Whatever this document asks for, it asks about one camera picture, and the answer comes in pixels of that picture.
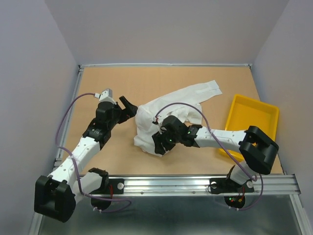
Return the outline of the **white long sleeve shirt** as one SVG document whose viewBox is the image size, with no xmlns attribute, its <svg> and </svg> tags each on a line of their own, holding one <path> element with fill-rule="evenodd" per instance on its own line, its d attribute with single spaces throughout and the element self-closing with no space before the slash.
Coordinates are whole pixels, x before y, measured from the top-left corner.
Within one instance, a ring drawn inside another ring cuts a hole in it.
<svg viewBox="0 0 313 235">
<path fill-rule="evenodd" d="M 187 104 L 201 111 L 202 102 L 221 94 L 219 85 L 212 80 L 182 88 L 140 105 L 135 115 L 137 135 L 134 137 L 134 145 L 156 156 L 152 139 L 152 135 L 158 131 L 158 126 L 153 124 L 155 117 L 158 117 L 159 123 L 166 117 L 174 115 L 181 122 L 201 124 L 201 114 Z"/>
</svg>

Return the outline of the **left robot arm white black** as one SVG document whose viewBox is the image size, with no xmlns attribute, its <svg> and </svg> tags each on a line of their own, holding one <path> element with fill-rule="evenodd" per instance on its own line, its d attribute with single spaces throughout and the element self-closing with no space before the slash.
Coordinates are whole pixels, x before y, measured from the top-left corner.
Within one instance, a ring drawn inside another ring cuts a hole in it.
<svg viewBox="0 0 313 235">
<path fill-rule="evenodd" d="M 103 193 L 108 189 L 106 171 L 93 168 L 84 177 L 80 177 L 80 173 L 108 142 L 112 129 L 133 118 L 138 110 L 124 96 L 120 97 L 124 105 L 121 108 L 112 98 L 110 90 L 91 95 L 98 99 L 95 118 L 73 151 L 58 147 L 67 152 L 68 157 L 48 176 L 40 176 L 35 183 L 34 211 L 61 222 L 70 219 L 81 200 L 92 198 L 91 192 Z"/>
</svg>

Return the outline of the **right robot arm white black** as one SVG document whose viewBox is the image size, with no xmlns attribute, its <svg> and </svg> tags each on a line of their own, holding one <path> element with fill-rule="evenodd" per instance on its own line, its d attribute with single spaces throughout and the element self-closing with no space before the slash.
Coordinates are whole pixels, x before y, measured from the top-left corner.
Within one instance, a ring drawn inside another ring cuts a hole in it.
<svg viewBox="0 0 313 235">
<path fill-rule="evenodd" d="M 278 144 L 256 126 L 242 131 L 208 129 L 198 124 L 187 126 L 175 116 L 165 118 L 152 139 L 155 153 L 160 155 L 178 143 L 186 147 L 212 147 L 221 148 L 226 153 L 240 153 L 244 159 L 239 161 L 231 156 L 235 165 L 225 178 L 210 181 L 208 192 L 211 194 L 253 192 L 253 187 L 247 183 L 255 181 L 258 174 L 271 173 L 279 150 Z"/>
</svg>

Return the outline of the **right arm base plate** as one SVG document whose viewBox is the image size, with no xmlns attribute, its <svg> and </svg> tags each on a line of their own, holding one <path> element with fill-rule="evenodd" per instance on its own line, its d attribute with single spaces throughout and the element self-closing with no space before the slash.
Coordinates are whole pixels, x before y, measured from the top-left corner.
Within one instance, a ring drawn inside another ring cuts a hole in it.
<svg viewBox="0 0 313 235">
<path fill-rule="evenodd" d="M 246 203 L 246 193 L 254 192 L 252 181 L 246 181 L 242 185 L 228 178 L 213 178 L 207 187 L 209 193 L 224 195 L 225 203 L 235 209 L 243 209 Z"/>
</svg>

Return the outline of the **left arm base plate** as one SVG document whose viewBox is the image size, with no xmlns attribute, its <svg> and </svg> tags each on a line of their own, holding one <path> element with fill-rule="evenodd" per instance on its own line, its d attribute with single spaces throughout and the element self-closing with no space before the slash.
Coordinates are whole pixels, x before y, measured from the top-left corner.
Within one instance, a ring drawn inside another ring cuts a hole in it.
<svg viewBox="0 0 313 235">
<path fill-rule="evenodd" d="M 92 191 L 90 194 L 97 197 L 112 199 L 114 196 L 124 193 L 124 181 L 125 180 L 123 178 L 109 178 L 109 182 L 107 184 L 104 186 L 101 185 L 99 189 Z M 111 201 L 103 201 L 94 198 L 90 200 L 90 203 L 95 210 L 101 211 L 108 209 L 113 204 Z"/>
</svg>

